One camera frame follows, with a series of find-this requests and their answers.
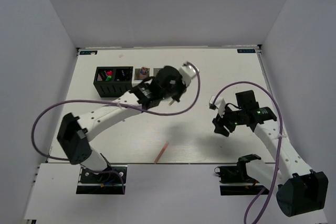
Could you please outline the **pink transparent tube case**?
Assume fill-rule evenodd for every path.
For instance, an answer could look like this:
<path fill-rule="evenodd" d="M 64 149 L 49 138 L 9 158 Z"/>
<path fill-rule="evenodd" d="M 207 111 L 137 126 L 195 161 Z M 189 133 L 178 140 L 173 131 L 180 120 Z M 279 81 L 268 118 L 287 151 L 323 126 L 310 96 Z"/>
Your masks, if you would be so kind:
<path fill-rule="evenodd" d="M 143 80 L 149 76 L 150 76 L 150 68 L 142 67 L 139 71 L 139 78 Z"/>

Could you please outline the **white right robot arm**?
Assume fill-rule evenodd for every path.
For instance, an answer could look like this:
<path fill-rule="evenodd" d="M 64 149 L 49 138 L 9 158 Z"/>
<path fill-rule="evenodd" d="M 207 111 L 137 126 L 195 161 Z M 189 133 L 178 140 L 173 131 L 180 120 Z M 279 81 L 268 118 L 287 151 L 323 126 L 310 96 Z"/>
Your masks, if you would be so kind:
<path fill-rule="evenodd" d="M 247 182 L 256 180 L 265 188 L 274 187 L 278 206 L 292 217 L 324 208 L 328 178 L 315 172 L 297 153 L 290 141 L 280 133 L 280 121 L 269 107 L 261 108 L 254 92 L 236 94 L 238 110 L 230 109 L 222 97 L 212 96 L 210 109 L 217 110 L 214 132 L 228 137 L 237 126 L 245 125 L 263 142 L 273 159 L 278 160 L 278 174 L 256 154 L 242 156 L 237 162 L 238 177 Z"/>

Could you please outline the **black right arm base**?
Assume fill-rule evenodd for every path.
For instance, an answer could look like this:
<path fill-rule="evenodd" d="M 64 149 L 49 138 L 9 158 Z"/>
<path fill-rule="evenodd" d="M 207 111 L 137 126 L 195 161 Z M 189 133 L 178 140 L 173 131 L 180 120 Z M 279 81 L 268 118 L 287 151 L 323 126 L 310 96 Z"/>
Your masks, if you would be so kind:
<path fill-rule="evenodd" d="M 217 166 L 214 173 L 219 177 L 221 196 L 255 196 L 267 195 L 269 190 L 247 175 L 246 164 L 259 161 L 261 157 L 249 154 L 238 159 L 236 165 Z"/>

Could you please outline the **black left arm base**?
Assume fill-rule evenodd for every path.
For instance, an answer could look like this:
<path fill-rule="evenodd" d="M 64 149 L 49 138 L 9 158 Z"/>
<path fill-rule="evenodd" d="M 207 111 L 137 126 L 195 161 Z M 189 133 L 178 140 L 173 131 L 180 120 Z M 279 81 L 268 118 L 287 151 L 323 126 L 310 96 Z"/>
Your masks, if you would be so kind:
<path fill-rule="evenodd" d="M 121 179 L 117 174 L 94 174 L 88 169 L 80 170 L 76 194 L 78 195 L 123 195 Z"/>

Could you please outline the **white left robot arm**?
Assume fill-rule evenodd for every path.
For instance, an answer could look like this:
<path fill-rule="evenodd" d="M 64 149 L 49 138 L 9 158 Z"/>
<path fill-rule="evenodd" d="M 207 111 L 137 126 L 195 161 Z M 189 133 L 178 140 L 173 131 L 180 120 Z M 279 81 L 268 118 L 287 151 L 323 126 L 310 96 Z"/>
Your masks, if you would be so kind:
<path fill-rule="evenodd" d="M 195 70 L 186 64 L 179 69 L 165 66 L 156 76 L 145 78 L 117 98 L 115 106 L 105 105 L 80 116 L 66 114 L 62 118 L 57 140 L 69 163 L 92 170 L 98 181 L 108 180 L 111 168 L 103 155 L 90 146 L 90 141 L 115 124 L 158 106 L 162 100 L 171 98 L 179 101 L 195 74 Z"/>

